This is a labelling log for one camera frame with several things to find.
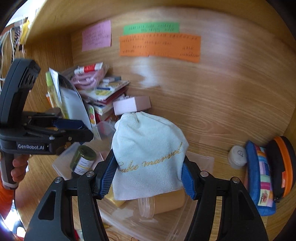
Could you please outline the orange sleeve forearm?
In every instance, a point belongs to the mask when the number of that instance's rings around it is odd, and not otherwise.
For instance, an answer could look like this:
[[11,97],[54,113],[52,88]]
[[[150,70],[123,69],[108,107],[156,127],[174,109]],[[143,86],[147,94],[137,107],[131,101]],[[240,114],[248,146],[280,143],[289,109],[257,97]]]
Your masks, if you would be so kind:
[[15,198],[15,190],[7,190],[2,182],[0,183],[0,213],[3,219],[8,216],[13,200]]

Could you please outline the person's left hand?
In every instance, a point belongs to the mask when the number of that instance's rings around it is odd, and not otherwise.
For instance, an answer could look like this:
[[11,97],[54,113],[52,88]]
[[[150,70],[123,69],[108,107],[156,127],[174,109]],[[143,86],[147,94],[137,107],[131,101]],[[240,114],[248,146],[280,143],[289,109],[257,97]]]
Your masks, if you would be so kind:
[[14,168],[11,171],[11,176],[14,182],[21,182],[24,179],[29,157],[29,155],[20,155],[14,158]]

